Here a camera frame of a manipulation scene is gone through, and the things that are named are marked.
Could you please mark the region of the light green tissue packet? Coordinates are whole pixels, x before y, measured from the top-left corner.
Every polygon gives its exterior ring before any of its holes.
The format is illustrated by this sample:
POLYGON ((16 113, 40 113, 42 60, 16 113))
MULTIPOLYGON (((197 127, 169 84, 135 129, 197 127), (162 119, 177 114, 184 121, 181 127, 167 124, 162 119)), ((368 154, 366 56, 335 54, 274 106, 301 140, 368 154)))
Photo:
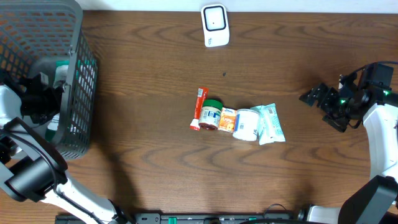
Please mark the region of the light green tissue packet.
POLYGON ((285 136, 280 125, 275 103, 259 105, 251 109, 259 113, 257 130, 260 145, 285 142, 285 136))

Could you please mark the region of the white tub container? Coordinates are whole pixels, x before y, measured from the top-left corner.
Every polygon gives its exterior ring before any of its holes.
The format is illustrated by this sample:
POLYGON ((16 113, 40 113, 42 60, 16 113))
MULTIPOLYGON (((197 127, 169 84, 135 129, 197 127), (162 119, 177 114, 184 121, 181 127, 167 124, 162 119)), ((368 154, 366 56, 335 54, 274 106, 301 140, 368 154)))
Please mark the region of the white tub container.
POLYGON ((242 141, 256 141, 260 114, 250 109, 237 110, 233 137, 242 141))

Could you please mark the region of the orange snack packet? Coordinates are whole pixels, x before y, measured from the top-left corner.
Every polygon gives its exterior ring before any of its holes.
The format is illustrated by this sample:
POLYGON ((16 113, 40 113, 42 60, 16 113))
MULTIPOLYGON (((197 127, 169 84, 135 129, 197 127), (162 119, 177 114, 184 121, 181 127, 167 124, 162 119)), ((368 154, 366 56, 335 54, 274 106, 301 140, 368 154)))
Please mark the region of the orange snack packet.
POLYGON ((231 108, 222 108, 218 130, 233 133, 236 115, 236 110, 231 108))

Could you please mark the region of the green lid jar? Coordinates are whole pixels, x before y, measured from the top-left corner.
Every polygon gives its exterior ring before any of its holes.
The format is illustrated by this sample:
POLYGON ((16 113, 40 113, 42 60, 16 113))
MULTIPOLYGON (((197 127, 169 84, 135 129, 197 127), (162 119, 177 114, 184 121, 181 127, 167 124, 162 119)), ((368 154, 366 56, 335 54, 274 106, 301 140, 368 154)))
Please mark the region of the green lid jar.
POLYGON ((199 127, 206 130, 217 130, 220 124, 222 102, 218 100, 205 100, 201 108, 199 127))

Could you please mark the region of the red stick sachet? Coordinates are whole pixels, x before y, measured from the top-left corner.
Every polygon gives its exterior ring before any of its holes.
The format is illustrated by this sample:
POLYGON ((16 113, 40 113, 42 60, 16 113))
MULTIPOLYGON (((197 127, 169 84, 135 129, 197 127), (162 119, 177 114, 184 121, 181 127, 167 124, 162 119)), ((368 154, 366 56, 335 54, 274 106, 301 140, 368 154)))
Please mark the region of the red stick sachet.
POLYGON ((200 119, 201 108, 203 106, 204 101, 207 99, 208 91, 209 89, 206 87, 199 87, 198 89, 194 118, 190 123, 190 129, 192 130, 196 131, 200 130, 199 119, 200 119))

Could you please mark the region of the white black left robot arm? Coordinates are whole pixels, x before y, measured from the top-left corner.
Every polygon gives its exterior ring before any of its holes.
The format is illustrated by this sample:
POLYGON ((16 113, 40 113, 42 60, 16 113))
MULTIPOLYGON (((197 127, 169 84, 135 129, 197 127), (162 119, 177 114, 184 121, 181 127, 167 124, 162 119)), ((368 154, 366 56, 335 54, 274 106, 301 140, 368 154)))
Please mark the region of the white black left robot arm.
POLYGON ((59 113, 63 92, 43 73, 17 82, 1 70, 1 189, 19 202, 58 206, 85 223, 135 223, 77 182, 65 159, 35 131, 59 113))

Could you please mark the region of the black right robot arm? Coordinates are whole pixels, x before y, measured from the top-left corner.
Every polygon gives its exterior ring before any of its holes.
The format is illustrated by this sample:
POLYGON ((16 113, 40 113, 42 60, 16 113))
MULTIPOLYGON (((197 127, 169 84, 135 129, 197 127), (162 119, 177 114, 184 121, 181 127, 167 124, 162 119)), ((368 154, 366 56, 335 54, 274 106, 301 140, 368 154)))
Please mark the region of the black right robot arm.
POLYGON ((307 223, 397 223, 389 207, 397 202, 397 94, 382 84, 367 84, 348 91, 325 84, 300 96, 326 115, 324 121, 344 132, 352 119, 368 135, 370 180, 341 207, 312 205, 300 219, 307 223))

